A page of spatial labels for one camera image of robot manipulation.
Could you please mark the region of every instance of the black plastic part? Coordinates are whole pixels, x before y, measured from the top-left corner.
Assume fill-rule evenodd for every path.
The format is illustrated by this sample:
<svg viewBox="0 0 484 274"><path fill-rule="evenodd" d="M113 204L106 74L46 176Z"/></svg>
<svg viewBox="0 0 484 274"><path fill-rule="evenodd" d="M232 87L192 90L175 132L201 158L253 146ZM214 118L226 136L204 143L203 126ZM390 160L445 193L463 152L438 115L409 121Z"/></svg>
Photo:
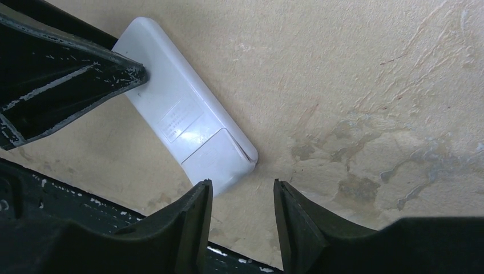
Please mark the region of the black plastic part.
<svg viewBox="0 0 484 274"><path fill-rule="evenodd" d="M0 3L38 22L111 50L118 41L110 34L70 15L44 0L0 0Z"/></svg>
<svg viewBox="0 0 484 274"><path fill-rule="evenodd" d="M284 273L484 273L483 218L404 218L374 231L287 182L275 181L274 196Z"/></svg>
<svg viewBox="0 0 484 274"><path fill-rule="evenodd" d="M148 80L141 64L3 4L0 37L0 147L6 150L48 136Z"/></svg>
<svg viewBox="0 0 484 274"><path fill-rule="evenodd" d="M98 262L99 259L95 257L82 255L86 267L99 264L107 266L109 261L116 262L106 273L111 273L115 269L129 272L129 264L135 267L135 273L202 273L201 267L204 269L203 273L208 274L282 273L277 268L253 261L217 244L208 243L207 247L211 199L209 183L200 183L178 201L145 218L128 208L0 158L0 226L3 227L0 243L4 248L9 247L8 252L11 253L0 256L0 269L10 267L10 261L32 265L31 257L43 254L44 250L61 250L58 248L64 248L60 243L62 241L71 246L79 246L78 249L65 251L66 254L71 252L71 255L72 252L83 250L82 248L86 247L85 243L91 244L91 248L85 251L97 254L104 262ZM18 231L12 228L20 225L23 228ZM51 231L56 231L57 234L53 235ZM50 239L54 243L46 240L47 235L52 236ZM36 248L36 245L30 246L34 243L23 241L19 244L21 239L35 242L37 238L37 243L43 245L42 249ZM83 239L85 243L74 242L77 241L75 238ZM150 253L141 251L140 254L146 256L142 258L138 258L137 254L128 256L132 250L138 250L136 246L134 249L119 247L119 251L106 249L114 246L113 241L117 244L119 241L129 241L131 244L142 240L151 243L147 244L146 248L158 244L159 249L153 251L148 248L151 250ZM94 247L107 253L98 252ZM160 255L161 252L167 251L169 253ZM67 264L76 257L42 258L44 262L55 259L60 260L61 264ZM181 272L170 272L168 268L160 270L161 263L167 262L167 259L170 262L168 268L174 267L176 271ZM45 273L43 269L37 268L38 273ZM73 269L69 268L67 272L86 270L82 267L76 268L75 271ZM87 271L89 272L102 271L96 267L95 271ZM29 271L11 269L5 273Z"/></svg>

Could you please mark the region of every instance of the beige surface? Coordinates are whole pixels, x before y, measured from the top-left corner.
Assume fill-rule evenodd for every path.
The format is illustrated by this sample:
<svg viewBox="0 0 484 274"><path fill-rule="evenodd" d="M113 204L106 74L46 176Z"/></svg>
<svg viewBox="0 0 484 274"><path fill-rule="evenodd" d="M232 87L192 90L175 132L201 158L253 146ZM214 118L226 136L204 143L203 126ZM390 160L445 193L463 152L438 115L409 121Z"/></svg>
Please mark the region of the beige surface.
<svg viewBox="0 0 484 274"><path fill-rule="evenodd" d="M274 178L374 228L484 212L482 1L51 1L116 36L158 21L253 141L212 241L281 267ZM146 214L190 188L124 96L1 155Z"/></svg>

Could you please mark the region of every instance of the concrete floor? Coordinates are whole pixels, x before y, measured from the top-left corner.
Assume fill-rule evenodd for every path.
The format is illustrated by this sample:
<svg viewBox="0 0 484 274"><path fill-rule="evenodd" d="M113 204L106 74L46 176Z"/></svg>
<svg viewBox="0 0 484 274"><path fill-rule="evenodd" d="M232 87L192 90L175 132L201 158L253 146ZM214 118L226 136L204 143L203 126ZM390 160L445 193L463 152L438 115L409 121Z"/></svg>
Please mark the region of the concrete floor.
<svg viewBox="0 0 484 274"><path fill-rule="evenodd" d="M119 36L158 21L254 143L210 240L281 267L274 178L372 228L484 212L484 2L50 0ZM190 188L125 96L0 156L150 214Z"/></svg>

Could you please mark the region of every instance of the glossy white plastic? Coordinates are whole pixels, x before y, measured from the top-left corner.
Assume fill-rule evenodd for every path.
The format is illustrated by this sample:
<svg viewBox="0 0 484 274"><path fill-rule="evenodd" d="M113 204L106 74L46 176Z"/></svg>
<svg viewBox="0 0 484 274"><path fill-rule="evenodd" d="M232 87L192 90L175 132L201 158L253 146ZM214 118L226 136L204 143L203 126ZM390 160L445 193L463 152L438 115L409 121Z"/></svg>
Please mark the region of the glossy white plastic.
<svg viewBox="0 0 484 274"><path fill-rule="evenodd" d="M135 19L112 50L147 69L126 95L192 184L211 179L215 196L253 171L257 150L155 21Z"/></svg>

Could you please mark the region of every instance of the stained surface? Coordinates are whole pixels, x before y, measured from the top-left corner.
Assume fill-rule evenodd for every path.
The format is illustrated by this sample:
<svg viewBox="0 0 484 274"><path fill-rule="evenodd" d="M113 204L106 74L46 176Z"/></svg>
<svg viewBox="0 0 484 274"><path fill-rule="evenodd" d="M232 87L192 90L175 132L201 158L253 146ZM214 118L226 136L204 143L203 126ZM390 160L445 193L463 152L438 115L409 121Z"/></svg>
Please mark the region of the stained surface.
<svg viewBox="0 0 484 274"><path fill-rule="evenodd" d="M159 22L258 149L210 241L281 267L274 178L372 228L482 215L481 1L51 2L117 37ZM1 156L145 214L190 188L123 96Z"/></svg>

